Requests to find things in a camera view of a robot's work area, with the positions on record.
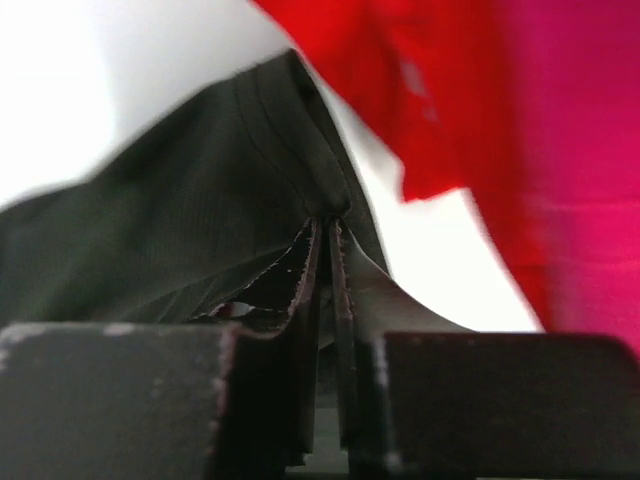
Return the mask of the pink folded t shirt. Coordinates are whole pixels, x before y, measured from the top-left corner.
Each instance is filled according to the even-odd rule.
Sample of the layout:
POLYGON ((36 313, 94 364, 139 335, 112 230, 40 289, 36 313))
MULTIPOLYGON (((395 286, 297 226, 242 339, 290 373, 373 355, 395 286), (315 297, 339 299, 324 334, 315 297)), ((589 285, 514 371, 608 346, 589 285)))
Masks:
POLYGON ((639 5, 505 1, 553 324, 639 344, 639 5))

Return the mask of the red folded t shirt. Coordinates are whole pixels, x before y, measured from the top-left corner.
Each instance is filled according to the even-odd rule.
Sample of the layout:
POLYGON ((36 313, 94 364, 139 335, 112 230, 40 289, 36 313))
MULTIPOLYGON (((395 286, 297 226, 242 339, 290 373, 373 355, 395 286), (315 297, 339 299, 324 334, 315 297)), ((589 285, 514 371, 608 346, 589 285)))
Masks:
POLYGON ((406 199, 471 191, 508 271, 551 329, 502 3, 263 1, 260 8, 400 159, 406 199))

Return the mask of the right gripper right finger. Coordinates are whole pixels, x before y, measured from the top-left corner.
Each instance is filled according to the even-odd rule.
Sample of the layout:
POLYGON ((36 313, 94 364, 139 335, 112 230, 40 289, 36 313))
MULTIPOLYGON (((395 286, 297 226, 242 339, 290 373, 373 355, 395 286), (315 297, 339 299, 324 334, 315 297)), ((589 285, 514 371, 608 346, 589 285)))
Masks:
POLYGON ((357 479, 635 479, 639 364, 594 334, 479 333, 334 222, 341 443, 357 479))

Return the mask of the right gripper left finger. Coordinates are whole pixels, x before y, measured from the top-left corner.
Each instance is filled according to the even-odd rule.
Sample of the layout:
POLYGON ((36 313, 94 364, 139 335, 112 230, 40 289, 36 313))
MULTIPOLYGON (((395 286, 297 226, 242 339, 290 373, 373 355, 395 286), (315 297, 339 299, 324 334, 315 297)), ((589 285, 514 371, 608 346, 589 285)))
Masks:
POLYGON ((322 228, 204 322, 1 333, 5 479, 278 479, 314 442, 322 228))

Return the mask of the black t shirt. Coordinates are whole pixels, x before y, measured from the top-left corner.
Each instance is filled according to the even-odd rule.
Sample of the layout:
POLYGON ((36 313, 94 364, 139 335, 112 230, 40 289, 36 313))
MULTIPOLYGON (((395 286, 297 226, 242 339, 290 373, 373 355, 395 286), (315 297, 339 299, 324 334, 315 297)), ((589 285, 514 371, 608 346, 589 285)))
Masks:
POLYGON ((1 321, 183 323, 258 277, 309 219, 386 262, 299 56, 212 84, 91 179, 1 214, 1 321))

